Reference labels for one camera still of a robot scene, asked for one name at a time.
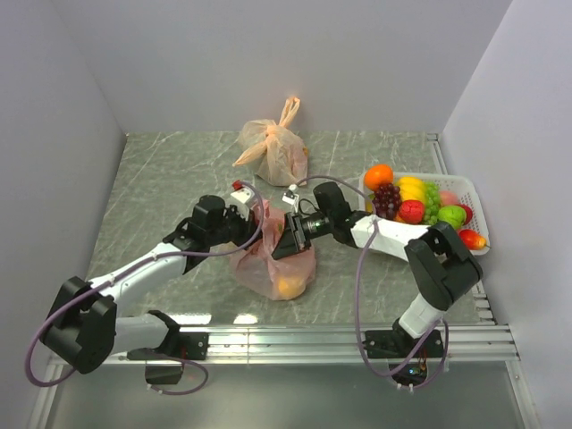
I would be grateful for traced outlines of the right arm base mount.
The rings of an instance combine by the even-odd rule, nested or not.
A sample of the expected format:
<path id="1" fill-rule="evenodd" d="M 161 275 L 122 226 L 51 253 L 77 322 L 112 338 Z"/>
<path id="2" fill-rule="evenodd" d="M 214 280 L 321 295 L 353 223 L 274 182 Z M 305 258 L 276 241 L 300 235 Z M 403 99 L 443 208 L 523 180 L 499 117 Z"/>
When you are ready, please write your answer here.
<path id="1" fill-rule="evenodd" d="M 365 331 L 360 354 L 376 376 L 391 378 L 399 389 L 418 390 L 431 383 L 445 369 L 450 330 L 433 329 L 411 339 L 400 328 Z"/>

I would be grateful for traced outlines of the pink plastic bag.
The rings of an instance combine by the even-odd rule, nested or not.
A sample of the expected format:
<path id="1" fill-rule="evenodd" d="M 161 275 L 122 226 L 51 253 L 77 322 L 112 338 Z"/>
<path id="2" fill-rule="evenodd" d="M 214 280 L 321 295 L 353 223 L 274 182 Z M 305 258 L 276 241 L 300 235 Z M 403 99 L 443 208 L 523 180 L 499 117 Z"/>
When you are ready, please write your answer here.
<path id="1" fill-rule="evenodd" d="M 264 201 L 262 239 L 247 250 L 229 256 L 235 280 L 271 300 L 292 300 L 315 279 L 315 251 L 273 259 L 272 252 L 284 230 L 285 213 Z"/>

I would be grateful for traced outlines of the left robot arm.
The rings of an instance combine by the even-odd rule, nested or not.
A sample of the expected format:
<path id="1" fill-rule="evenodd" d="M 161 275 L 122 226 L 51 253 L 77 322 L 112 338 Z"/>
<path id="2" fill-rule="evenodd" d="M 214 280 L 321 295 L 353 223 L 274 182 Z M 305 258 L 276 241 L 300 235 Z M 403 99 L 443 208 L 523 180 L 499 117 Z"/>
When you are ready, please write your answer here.
<path id="1" fill-rule="evenodd" d="M 158 310 L 123 317 L 123 308 L 214 257 L 214 247 L 232 243 L 242 250 L 253 244 L 261 236 L 263 208 L 262 198 L 249 189 L 233 192 L 229 201 L 201 197 L 191 216 L 143 257 L 89 281 L 66 281 L 38 341 L 81 374 L 113 354 L 138 349 L 161 359 L 183 358 L 181 327 L 171 317 Z"/>

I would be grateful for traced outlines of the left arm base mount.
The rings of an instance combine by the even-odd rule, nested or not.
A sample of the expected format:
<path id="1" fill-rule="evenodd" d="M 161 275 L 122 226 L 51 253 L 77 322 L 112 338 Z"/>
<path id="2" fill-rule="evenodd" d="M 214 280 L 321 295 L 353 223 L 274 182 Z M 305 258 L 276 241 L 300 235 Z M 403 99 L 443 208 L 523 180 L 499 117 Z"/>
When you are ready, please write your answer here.
<path id="1" fill-rule="evenodd" d="M 188 366 L 206 360 L 207 332 L 178 332 L 156 349 L 134 349 L 126 354 L 129 361 L 145 363 L 145 379 L 151 385 L 176 385 Z"/>

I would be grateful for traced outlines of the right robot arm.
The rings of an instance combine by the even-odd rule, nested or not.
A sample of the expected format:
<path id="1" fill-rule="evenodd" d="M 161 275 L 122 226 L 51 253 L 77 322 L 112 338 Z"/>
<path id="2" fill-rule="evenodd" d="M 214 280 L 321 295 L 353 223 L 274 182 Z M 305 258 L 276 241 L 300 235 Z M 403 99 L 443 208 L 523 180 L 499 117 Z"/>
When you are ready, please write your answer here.
<path id="1" fill-rule="evenodd" d="M 293 210 L 272 258 L 293 257 L 311 248 L 311 240 L 332 235 L 340 244 L 381 252 L 408 262 L 418 293 L 389 331 L 382 331 L 382 356 L 413 357 L 435 324 L 483 277 L 483 269 L 453 227 L 411 225 L 354 210 L 334 181 L 313 189 L 317 210 L 302 214 L 294 185 L 283 194 Z"/>

